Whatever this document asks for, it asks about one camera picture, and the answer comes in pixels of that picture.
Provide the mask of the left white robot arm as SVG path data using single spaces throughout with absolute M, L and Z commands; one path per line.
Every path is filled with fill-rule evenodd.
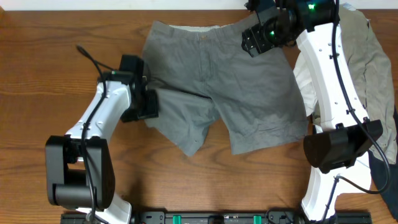
M 116 192 L 108 143 L 119 121 L 156 117 L 157 95 L 137 72 L 106 72 L 79 121 L 45 144 L 47 195 L 69 210 L 61 223 L 134 223 L 132 205 Z

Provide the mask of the grey shorts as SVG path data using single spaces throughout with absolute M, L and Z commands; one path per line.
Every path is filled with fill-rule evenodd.
M 218 119 L 228 129 L 233 154 L 301 140 L 308 121 L 283 50 L 252 57 L 241 46 L 243 31 L 256 23 L 255 15 L 210 27 L 154 21 L 142 57 L 159 115 L 146 125 L 188 156 Z

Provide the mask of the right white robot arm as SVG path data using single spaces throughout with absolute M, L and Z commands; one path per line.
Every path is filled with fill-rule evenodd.
M 369 150 L 382 124 L 363 108 L 343 53 L 338 1 L 249 1 L 258 22 L 242 33 L 242 48 L 256 57 L 296 45 L 309 69 L 320 124 L 303 140 L 311 165 L 307 192 L 297 213 L 274 212 L 269 223 L 370 223 L 367 213 L 337 214 L 341 194 L 370 194 Z

